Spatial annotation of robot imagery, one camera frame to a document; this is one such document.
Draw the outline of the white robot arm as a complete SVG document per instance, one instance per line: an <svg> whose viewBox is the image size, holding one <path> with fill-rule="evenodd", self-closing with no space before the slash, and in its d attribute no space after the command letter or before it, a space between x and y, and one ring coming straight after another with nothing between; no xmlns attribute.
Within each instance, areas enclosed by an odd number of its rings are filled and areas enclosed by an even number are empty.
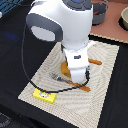
<svg viewBox="0 0 128 128"><path fill-rule="evenodd" d="M89 66L87 45L92 19L91 0L34 0L26 17L36 38L61 43L74 83L83 81Z"/></svg>

